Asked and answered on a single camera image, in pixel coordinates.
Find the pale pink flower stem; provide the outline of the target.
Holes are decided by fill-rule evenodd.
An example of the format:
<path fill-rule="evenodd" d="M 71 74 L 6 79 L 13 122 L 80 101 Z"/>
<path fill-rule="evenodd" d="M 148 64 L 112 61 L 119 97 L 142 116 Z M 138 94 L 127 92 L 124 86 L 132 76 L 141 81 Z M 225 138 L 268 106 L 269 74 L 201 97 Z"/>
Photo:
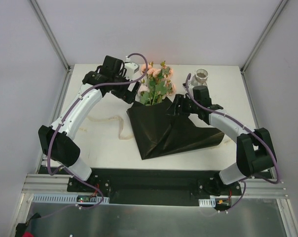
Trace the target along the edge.
<path fill-rule="evenodd" d="M 154 89 L 150 85 L 141 84 L 138 90 L 139 102 L 143 105 L 152 105 Z"/>

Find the black wrapping paper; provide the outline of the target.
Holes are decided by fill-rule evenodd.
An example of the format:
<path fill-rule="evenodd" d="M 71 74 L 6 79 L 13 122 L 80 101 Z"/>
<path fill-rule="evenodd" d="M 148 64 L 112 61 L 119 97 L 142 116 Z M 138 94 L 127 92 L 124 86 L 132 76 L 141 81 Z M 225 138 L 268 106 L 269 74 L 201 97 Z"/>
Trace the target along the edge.
<path fill-rule="evenodd" d="M 224 134 L 216 128 L 197 127 L 186 116 L 166 114 L 172 102 L 146 106 L 139 102 L 127 110 L 142 160 L 178 154 L 221 143 Z"/>

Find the cream ribbon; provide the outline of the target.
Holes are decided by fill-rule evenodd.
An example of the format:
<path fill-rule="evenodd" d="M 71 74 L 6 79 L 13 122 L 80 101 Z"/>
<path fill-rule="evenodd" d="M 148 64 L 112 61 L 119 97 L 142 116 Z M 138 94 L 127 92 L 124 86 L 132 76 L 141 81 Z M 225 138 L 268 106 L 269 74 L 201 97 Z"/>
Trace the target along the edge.
<path fill-rule="evenodd" d="M 119 115 L 114 115 L 109 118 L 96 118 L 88 115 L 84 120 L 83 125 L 78 129 L 76 141 L 88 139 L 98 140 L 100 138 L 106 138 L 108 135 L 113 136 L 116 140 L 128 141 L 134 139 L 134 134 L 126 133 L 125 120 Z"/>

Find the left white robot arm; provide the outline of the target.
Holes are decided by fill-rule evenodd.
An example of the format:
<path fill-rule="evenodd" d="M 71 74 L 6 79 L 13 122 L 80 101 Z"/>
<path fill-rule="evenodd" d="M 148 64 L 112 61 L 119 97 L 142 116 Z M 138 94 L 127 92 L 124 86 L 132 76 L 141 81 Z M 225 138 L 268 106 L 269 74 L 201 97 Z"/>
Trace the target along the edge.
<path fill-rule="evenodd" d="M 79 178 L 78 186 L 84 192 L 95 188 L 92 169 L 80 157 L 80 148 L 74 143 L 75 135 L 91 109 L 107 94 L 131 104 L 134 102 L 140 82 L 132 77 L 139 65 L 130 57 L 120 60 L 106 56 L 102 65 L 88 72 L 76 97 L 67 109 L 50 125 L 42 125 L 38 136 L 42 152 L 48 160 L 54 160 Z"/>

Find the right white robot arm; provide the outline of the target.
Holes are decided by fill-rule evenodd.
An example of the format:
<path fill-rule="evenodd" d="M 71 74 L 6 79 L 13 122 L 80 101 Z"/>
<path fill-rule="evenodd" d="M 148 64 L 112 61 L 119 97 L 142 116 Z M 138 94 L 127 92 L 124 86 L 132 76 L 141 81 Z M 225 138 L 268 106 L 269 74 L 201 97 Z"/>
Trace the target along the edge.
<path fill-rule="evenodd" d="M 269 131 L 249 129 L 231 117 L 222 106 L 212 103 L 206 86 L 196 86 L 186 95 L 176 94 L 166 113 L 170 116 L 197 114 L 236 143 L 236 162 L 217 172 L 204 185 L 204 191 L 211 195 L 224 195 L 231 185 L 251 176 L 263 179 L 260 173 L 277 163 Z"/>

